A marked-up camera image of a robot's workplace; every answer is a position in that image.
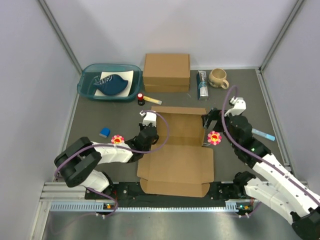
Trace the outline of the brown cardboard box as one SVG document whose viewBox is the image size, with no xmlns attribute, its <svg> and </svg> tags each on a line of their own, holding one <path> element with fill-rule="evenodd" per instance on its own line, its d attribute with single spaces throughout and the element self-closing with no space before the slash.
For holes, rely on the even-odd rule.
<svg viewBox="0 0 320 240">
<path fill-rule="evenodd" d="M 152 106 L 158 142 L 138 161 L 137 176 L 146 194 L 204 197 L 214 181 L 214 151 L 204 147 L 205 108 Z"/>
</svg>

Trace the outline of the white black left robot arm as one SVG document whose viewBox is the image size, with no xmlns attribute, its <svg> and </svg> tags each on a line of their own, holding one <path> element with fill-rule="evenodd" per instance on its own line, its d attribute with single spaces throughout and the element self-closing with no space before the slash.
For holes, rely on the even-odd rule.
<svg viewBox="0 0 320 240">
<path fill-rule="evenodd" d="M 113 194 L 113 182 L 105 172 L 95 168 L 101 164 L 137 162 L 158 139 L 157 129 L 151 123 L 143 126 L 134 138 L 118 144 L 100 146 L 88 137 L 81 137 L 58 155 L 54 164 L 69 188 L 83 186 L 106 199 Z"/>
</svg>

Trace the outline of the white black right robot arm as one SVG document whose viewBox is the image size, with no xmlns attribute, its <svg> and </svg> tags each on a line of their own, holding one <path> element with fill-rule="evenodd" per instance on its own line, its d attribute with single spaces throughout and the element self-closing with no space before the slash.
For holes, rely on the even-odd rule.
<svg viewBox="0 0 320 240">
<path fill-rule="evenodd" d="M 212 121 L 213 131 L 224 134 L 235 155 L 251 168 L 239 172 L 233 179 L 233 192 L 239 198 L 246 196 L 282 216 L 302 240 L 320 238 L 320 196 L 301 183 L 252 133 L 247 118 L 231 115 L 213 108 L 202 115 L 202 125 L 207 129 Z"/>
</svg>

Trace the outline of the lower folded cardboard box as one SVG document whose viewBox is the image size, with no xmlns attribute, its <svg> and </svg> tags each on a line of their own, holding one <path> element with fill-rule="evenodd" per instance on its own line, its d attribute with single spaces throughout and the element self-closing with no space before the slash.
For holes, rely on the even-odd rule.
<svg viewBox="0 0 320 240">
<path fill-rule="evenodd" d="M 189 85 L 152 85 L 145 84 L 144 90 L 148 93 L 187 93 Z"/>
</svg>

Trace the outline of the folded cardboard box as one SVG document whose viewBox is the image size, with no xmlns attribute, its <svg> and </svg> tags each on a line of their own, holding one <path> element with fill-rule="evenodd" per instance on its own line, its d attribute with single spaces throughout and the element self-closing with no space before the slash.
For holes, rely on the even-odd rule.
<svg viewBox="0 0 320 240">
<path fill-rule="evenodd" d="M 159 86 L 190 84 L 190 55 L 186 53 L 147 53 L 143 83 Z"/>
<path fill-rule="evenodd" d="M 144 90 L 148 93 L 187 93 L 189 85 L 152 85 L 145 84 Z"/>
</svg>

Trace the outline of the upper folded cardboard box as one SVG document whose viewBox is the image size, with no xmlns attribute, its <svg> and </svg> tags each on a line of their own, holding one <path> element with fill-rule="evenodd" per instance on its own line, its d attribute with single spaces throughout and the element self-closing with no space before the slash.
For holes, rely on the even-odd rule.
<svg viewBox="0 0 320 240">
<path fill-rule="evenodd" d="M 147 53 L 143 83 L 159 86 L 190 84 L 190 55 L 186 53 Z"/>
</svg>

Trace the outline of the pink flower toy right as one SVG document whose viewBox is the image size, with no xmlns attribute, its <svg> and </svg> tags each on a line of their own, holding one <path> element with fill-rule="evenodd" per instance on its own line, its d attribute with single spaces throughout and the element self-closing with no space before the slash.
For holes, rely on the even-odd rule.
<svg viewBox="0 0 320 240">
<path fill-rule="evenodd" d="M 202 145 L 204 147 L 208 147 L 210 145 L 217 146 L 221 143 L 221 141 L 222 136 L 220 135 L 220 133 L 216 131 L 211 131 L 207 134 L 206 142 L 204 142 Z"/>
</svg>

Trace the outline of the pink flower toy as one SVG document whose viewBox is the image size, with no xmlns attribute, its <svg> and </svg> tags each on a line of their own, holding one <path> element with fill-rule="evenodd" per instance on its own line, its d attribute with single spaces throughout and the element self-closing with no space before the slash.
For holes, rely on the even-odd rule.
<svg viewBox="0 0 320 240">
<path fill-rule="evenodd" d="M 111 138 L 111 143 L 112 144 L 121 144 L 121 143 L 124 143 L 125 142 L 125 139 L 123 136 L 117 134 L 117 135 L 114 135 L 112 136 Z"/>
<path fill-rule="evenodd" d="M 222 136 L 220 135 L 220 133 L 216 131 L 211 131 L 207 134 L 206 142 L 204 142 L 202 145 L 204 147 L 208 147 L 210 145 L 217 146 L 221 143 L 221 141 Z"/>
</svg>

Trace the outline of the pink flower toy left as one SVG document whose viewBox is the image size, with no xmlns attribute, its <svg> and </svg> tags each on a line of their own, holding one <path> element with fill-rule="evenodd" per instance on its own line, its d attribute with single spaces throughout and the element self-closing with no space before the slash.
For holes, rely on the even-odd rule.
<svg viewBox="0 0 320 240">
<path fill-rule="evenodd" d="M 114 135 L 112 136 L 111 138 L 111 143 L 112 144 L 121 144 L 121 143 L 124 143 L 125 142 L 125 139 L 123 136 L 117 134 L 117 135 Z"/>
</svg>

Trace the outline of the red black stamp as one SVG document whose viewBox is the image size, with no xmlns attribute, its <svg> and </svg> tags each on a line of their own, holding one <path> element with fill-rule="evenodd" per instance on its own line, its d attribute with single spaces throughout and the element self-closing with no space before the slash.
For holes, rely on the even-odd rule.
<svg viewBox="0 0 320 240">
<path fill-rule="evenodd" d="M 143 106 L 145 104 L 144 95 L 142 93 L 137 94 L 137 102 L 139 106 Z"/>
</svg>

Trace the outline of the blue small eraser block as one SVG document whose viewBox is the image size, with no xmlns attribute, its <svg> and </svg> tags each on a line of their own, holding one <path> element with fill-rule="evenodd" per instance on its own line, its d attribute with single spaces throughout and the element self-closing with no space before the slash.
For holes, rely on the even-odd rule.
<svg viewBox="0 0 320 240">
<path fill-rule="evenodd" d="M 104 127 L 100 132 L 99 132 L 99 135 L 103 138 L 108 138 L 109 135 L 111 133 L 111 130 L 107 127 Z"/>
</svg>

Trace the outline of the light blue marker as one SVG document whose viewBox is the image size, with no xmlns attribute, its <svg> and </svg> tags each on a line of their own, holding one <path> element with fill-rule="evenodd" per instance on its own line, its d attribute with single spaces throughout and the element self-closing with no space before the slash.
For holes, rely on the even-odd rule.
<svg viewBox="0 0 320 240">
<path fill-rule="evenodd" d="M 273 141 L 273 142 L 276 140 L 276 137 L 275 137 L 275 136 L 270 135 L 270 134 L 265 133 L 265 132 L 262 132 L 262 131 L 260 131 L 260 130 L 255 129 L 255 128 L 253 128 L 251 132 L 252 132 L 253 134 L 255 134 L 255 135 L 258 135 L 258 136 L 260 136 L 260 137 L 263 137 L 263 138 L 265 138 L 265 139 L 267 139 L 267 140 L 270 140 L 270 141 Z"/>
</svg>

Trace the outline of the dark blue shoe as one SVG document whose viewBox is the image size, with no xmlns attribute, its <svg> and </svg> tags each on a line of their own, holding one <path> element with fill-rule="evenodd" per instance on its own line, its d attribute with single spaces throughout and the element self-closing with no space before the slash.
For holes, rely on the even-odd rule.
<svg viewBox="0 0 320 240">
<path fill-rule="evenodd" d="M 96 81 L 93 85 L 106 96 L 115 96 L 128 86 L 129 81 L 118 74 L 111 74 Z"/>
</svg>

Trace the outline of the teal plastic bin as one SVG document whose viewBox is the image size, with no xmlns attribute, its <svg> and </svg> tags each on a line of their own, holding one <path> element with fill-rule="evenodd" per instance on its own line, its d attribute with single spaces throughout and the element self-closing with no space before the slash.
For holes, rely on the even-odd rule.
<svg viewBox="0 0 320 240">
<path fill-rule="evenodd" d="M 95 96 L 96 90 L 93 87 L 94 77 L 100 75 L 102 72 L 126 72 L 134 71 L 132 86 L 127 97 L 108 97 Z M 136 95 L 141 90 L 143 85 L 143 72 L 136 66 L 131 64 L 116 64 L 116 63 L 94 63 L 84 68 L 81 73 L 80 80 L 77 84 L 77 92 L 82 97 L 97 101 L 107 102 L 131 102 L 135 100 Z"/>
</svg>

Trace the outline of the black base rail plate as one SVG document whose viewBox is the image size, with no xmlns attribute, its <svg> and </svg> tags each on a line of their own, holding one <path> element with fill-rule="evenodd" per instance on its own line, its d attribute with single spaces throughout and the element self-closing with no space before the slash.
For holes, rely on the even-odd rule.
<svg viewBox="0 0 320 240">
<path fill-rule="evenodd" d="M 232 182 L 214 181 L 204 197 L 187 197 L 148 194 L 143 192 L 139 182 L 119 182 L 108 193 L 118 201 L 120 207 L 224 207 L 227 202 L 236 202 L 238 209 L 253 210 L 259 205 L 257 200 L 239 196 Z"/>
</svg>

